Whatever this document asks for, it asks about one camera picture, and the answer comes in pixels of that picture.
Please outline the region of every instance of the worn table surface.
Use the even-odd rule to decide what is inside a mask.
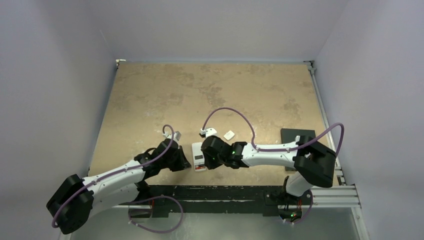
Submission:
[[[89,175],[119,167],[164,139],[161,129],[170,124],[180,131],[187,160],[191,144],[202,142],[199,130],[218,107],[241,111],[256,131],[256,144],[281,142],[281,128],[325,128],[311,76],[303,64],[158,64],[123,63],[116,74]],[[250,142],[249,126],[236,113],[221,110],[209,120],[222,137]],[[327,145],[327,140],[320,140]],[[179,172],[162,170],[149,184],[164,185],[282,185],[282,166]]]

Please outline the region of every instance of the white wall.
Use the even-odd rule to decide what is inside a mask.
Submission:
[[[423,12],[422,0],[349,1],[316,58],[329,121],[346,127],[340,162],[373,240],[424,236]]]
[[[91,0],[117,59],[315,59],[348,0]]]
[[[114,58],[84,0],[0,6],[0,238],[57,239],[46,203],[88,170]]]

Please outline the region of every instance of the robotic arm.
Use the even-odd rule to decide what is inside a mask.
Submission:
[[[311,137],[297,136],[293,142],[286,144],[257,145],[235,142],[231,145],[216,136],[213,128],[201,130],[205,137],[201,150],[208,169],[221,165],[238,169],[257,165],[276,165],[295,168],[297,172],[284,181],[280,198],[295,200],[312,186],[330,188],[333,176],[336,153],[325,145],[314,142],[304,148],[290,150],[305,145]]]
[[[55,219],[62,233],[69,234],[76,231],[89,218],[103,210],[138,200],[139,195],[145,194],[142,191],[144,181],[157,175],[162,169],[168,168],[176,172],[191,168],[182,146],[178,143],[181,134],[176,131],[170,144],[171,137],[172,135],[166,136],[158,147],[148,149],[113,170],[84,178],[76,174],[66,178],[46,205],[54,217],[64,202],[76,194]],[[160,158],[146,164],[162,154],[169,144],[169,149]]]

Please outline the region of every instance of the small white box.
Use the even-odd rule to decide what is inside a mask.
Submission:
[[[191,150],[193,152],[193,164],[194,164],[195,172],[201,172],[206,170],[205,157],[203,156],[201,147],[202,147],[201,142],[195,142],[191,145]]]
[[[224,135],[224,138],[227,140],[227,141],[230,141],[232,138],[234,138],[234,136],[235,136],[236,134],[233,132],[233,131],[228,131],[225,135]]]

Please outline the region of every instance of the tabletop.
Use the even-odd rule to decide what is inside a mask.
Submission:
[[[280,129],[325,130],[310,73],[304,64],[130,63],[119,65],[89,176],[119,167],[163,141],[162,126],[182,134],[179,143],[193,166],[192,143],[211,111],[231,107],[252,123],[256,144],[281,143]],[[234,112],[217,111],[207,127],[229,142],[250,142],[248,124]],[[328,145],[327,139],[321,143]],[[282,185],[282,166],[195,172],[163,169],[147,183],[162,185]]]

